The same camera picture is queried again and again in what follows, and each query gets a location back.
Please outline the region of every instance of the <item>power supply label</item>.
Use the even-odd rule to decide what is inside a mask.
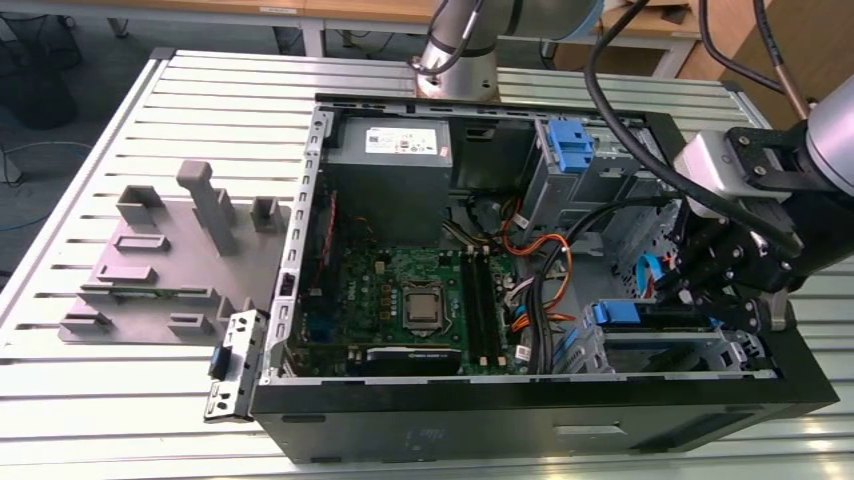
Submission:
[[[365,153],[436,155],[436,131],[429,128],[369,128]]]

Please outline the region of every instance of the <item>green motherboard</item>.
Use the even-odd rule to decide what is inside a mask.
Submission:
[[[456,349],[462,352],[462,374],[513,373],[497,304],[502,279],[512,274],[512,259],[504,254],[484,257],[496,305],[494,318],[482,321],[493,322],[500,336],[497,355],[502,357],[498,362],[484,364],[472,359],[468,351],[465,312],[470,309],[465,308],[461,274],[465,258],[458,250],[348,249],[341,256],[337,291],[333,299],[325,299],[333,302],[333,308],[324,302],[325,308],[304,310],[306,341],[298,351],[306,373],[354,375],[348,369],[353,356],[378,346]]]

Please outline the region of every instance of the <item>label sticker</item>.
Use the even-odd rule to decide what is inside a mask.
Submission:
[[[515,223],[516,225],[519,225],[519,228],[528,228],[528,219],[524,218],[521,215],[519,215],[517,213],[515,213],[512,215],[512,223]]]
[[[436,131],[429,128],[369,128],[365,153],[436,155]]]
[[[521,360],[523,362],[529,362],[531,361],[531,349],[528,347],[525,347],[524,345],[516,345],[515,357],[516,357],[517,360]]]
[[[258,7],[257,9],[261,11],[261,13],[284,13],[286,15],[296,15],[294,8]]]

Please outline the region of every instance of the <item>motherboard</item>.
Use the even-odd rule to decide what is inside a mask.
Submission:
[[[346,249],[336,291],[302,302],[297,364],[329,377],[515,373],[498,304],[511,277],[504,254]]]

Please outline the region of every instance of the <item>metal slatted table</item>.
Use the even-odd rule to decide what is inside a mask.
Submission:
[[[501,69],[498,79],[506,102],[591,106],[577,74]],[[704,128],[764,125],[716,83],[601,83],[616,108],[669,113],[685,138]],[[410,96],[410,74],[389,62],[209,52],[149,60],[0,295],[0,478],[854,478],[854,262],[812,277],[793,296],[841,402],[681,455],[294,466],[256,424],[202,424],[209,348],[62,344],[57,324],[116,226],[125,185],[182,197],[173,175],[196,158],[210,162],[212,183],[236,201],[286,201],[320,91]]]

